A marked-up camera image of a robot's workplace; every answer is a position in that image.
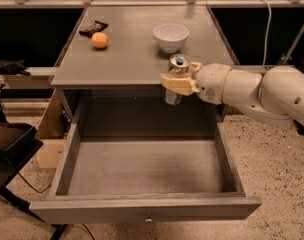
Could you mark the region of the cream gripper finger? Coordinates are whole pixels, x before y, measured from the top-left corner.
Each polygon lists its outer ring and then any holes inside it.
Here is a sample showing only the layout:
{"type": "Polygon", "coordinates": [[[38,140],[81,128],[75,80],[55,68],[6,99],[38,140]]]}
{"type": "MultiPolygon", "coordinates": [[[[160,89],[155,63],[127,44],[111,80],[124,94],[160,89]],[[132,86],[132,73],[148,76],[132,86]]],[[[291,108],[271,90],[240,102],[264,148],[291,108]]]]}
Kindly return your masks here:
{"type": "Polygon", "coordinates": [[[203,67],[200,62],[191,62],[187,66],[179,67],[173,66],[170,68],[169,73],[174,77],[191,77],[194,78],[196,73],[203,67]]]}
{"type": "Polygon", "coordinates": [[[173,77],[171,75],[162,74],[160,76],[161,85],[177,94],[190,96],[193,93],[199,93],[200,89],[197,87],[196,81],[191,77],[173,77]]]}

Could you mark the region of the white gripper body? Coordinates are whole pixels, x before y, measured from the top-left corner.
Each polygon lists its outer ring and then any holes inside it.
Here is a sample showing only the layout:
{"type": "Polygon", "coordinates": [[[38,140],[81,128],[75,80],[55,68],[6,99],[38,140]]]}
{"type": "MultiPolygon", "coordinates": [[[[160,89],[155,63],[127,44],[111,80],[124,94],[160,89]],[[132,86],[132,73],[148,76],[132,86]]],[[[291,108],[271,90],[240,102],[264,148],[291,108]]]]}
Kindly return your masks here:
{"type": "Polygon", "coordinates": [[[229,65],[218,63],[202,66],[195,75],[198,97],[204,102],[221,104],[223,85],[230,71],[229,65]]]}

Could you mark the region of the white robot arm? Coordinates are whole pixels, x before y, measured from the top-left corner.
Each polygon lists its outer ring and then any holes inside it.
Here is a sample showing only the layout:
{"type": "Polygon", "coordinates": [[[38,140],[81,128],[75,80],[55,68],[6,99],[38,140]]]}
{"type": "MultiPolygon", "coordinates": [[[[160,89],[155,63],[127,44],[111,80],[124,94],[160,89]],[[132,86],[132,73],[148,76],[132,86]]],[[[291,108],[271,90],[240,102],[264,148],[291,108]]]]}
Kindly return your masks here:
{"type": "Polygon", "coordinates": [[[172,69],[160,80],[172,92],[232,106],[261,123],[285,126],[296,121],[304,127],[304,74],[291,66],[257,73],[218,63],[192,63],[187,71],[172,69]]]}

